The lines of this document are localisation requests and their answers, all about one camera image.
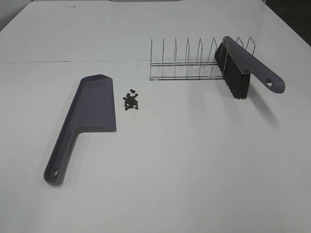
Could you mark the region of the pile of coffee beans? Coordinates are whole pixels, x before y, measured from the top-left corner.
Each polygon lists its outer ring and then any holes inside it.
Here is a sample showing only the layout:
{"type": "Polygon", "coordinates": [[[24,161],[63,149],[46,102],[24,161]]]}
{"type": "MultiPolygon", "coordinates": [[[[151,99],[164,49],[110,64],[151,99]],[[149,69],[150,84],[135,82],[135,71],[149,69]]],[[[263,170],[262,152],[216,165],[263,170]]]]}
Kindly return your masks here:
{"type": "Polygon", "coordinates": [[[127,93],[124,97],[122,97],[124,101],[124,109],[127,111],[129,109],[138,110],[138,93],[134,89],[130,89],[129,93],[127,93]]]}

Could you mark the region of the grey plastic dustpan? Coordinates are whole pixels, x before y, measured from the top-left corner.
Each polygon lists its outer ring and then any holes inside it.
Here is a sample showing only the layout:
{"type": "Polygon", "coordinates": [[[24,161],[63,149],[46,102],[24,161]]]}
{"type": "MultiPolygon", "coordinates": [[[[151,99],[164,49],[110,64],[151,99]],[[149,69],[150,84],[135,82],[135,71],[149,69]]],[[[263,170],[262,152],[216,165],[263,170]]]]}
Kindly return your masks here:
{"type": "Polygon", "coordinates": [[[45,168],[46,183],[55,186],[63,183],[79,134],[116,129],[112,78],[102,74],[82,78],[45,168]]]}

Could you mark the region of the grey hand brush black bristles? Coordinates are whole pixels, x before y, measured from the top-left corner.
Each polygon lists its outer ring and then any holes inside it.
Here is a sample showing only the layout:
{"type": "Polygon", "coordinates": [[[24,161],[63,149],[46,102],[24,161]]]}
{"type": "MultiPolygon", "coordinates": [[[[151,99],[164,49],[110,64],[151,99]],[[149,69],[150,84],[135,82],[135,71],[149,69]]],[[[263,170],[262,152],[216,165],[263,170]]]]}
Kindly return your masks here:
{"type": "Polygon", "coordinates": [[[274,93],[282,94],[285,91],[286,85],[283,79],[230,36],[223,38],[214,59],[231,94],[236,99],[247,98],[251,75],[274,93]]]}

